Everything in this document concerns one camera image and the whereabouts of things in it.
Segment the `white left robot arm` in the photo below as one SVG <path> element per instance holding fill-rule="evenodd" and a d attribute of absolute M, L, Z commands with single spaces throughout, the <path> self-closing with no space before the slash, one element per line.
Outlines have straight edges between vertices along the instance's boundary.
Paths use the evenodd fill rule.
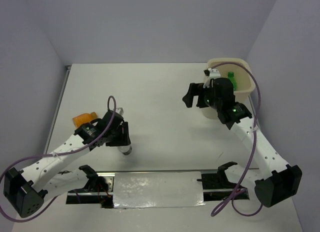
<path fill-rule="evenodd" d="M 71 190 L 109 193 L 110 179 L 99 176 L 89 165 L 69 171 L 66 167 L 95 148 L 116 147 L 132 151 L 129 124 L 123 108 L 108 110 L 103 118 L 83 123 L 57 149 L 21 170 L 11 167 L 4 174 L 3 193 L 21 218 L 35 214 L 48 200 Z"/>

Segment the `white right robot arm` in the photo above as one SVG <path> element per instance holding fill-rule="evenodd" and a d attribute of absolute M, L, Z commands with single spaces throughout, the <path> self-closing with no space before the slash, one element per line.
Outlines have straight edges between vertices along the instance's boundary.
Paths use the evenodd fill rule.
<path fill-rule="evenodd" d="M 245 170 L 236 162 L 218 167 L 217 182 L 223 188 L 239 183 L 247 188 L 264 207 L 270 208 L 292 196 L 299 188 L 302 170 L 291 166 L 272 147 L 248 108 L 236 101 L 233 84 L 227 78 L 209 79 L 205 83 L 190 83 L 182 98 L 187 108 L 198 97 L 198 108 L 212 108 L 223 125 L 238 136 L 249 150 L 250 159 L 258 166 L 258 173 Z"/>

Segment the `green soda bottle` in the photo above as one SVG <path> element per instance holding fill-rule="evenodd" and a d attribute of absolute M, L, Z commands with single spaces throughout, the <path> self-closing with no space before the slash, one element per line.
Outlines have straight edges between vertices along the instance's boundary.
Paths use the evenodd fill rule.
<path fill-rule="evenodd" d="M 236 79 L 235 79 L 235 74 L 234 74 L 234 72 L 232 72 L 232 71 L 229 71 L 228 73 L 227 73 L 227 78 L 230 80 L 230 82 L 232 83 L 232 85 L 233 85 L 233 90 L 234 91 L 236 91 L 237 90 L 237 81 L 236 81 Z"/>

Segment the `clear bottle black cap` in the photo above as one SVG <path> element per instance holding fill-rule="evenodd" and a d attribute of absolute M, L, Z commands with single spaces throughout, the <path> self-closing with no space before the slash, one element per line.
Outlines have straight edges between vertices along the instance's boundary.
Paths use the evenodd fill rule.
<path fill-rule="evenodd" d="M 117 147 L 118 151 L 121 152 L 123 155 L 127 156 L 132 152 L 132 145 L 123 145 Z"/>

